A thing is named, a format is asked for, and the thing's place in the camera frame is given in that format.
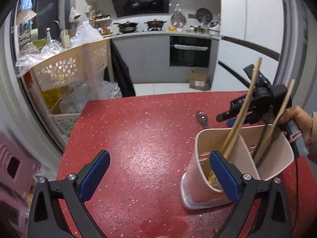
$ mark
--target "beige sleeve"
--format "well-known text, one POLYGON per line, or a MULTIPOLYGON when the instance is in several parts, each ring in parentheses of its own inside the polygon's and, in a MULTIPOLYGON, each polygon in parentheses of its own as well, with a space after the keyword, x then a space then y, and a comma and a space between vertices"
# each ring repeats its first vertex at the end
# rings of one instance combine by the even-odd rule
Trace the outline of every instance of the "beige sleeve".
POLYGON ((317 164, 317 113, 313 112, 313 131, 310 140, 309 159, 317 164))

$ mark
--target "cabinet handle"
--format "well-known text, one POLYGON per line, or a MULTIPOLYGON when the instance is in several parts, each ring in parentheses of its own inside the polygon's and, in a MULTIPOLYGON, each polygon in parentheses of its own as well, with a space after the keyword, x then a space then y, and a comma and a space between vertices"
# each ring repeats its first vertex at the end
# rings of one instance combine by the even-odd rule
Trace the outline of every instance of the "cabinet handle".
POLYGON ((185 46, 185 45, 174 45, 174 48, 180 50, 196 50, 196 51, 206 51, 208 47, 196 47, 196 46, 185 46))

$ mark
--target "white tiled floor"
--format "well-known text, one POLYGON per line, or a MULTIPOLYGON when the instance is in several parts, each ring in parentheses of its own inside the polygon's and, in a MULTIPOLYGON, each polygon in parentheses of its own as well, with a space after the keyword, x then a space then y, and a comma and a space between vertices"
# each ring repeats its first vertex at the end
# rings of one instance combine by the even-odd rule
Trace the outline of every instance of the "white tiled floor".
POLYGON ((197 89, 189 88, 188 83, 141 83, 133 84, 137 96, 203 92, 197 89))

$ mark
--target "cardboard box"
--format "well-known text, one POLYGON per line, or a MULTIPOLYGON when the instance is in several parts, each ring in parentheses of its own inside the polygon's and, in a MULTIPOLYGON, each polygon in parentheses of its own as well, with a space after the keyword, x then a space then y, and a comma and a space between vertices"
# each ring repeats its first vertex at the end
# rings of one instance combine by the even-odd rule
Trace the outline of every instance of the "cardboard box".
POLYGON ((208 72, 192 70, 189 79, 189 87, 205 91, 207 84, 207 76, 208 72))

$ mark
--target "human hand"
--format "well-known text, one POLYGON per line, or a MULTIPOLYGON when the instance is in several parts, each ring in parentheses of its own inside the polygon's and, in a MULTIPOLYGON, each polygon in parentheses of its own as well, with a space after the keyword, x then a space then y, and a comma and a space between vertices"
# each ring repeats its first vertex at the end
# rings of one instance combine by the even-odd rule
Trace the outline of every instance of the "human hand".
POLYGON ((302 132, 305 145, 309 146, 313 131, 313 119, 301 107, 295 106, 285 110, 278 124, 287 123, 291 119, 295 120, 299 130, 302 132))

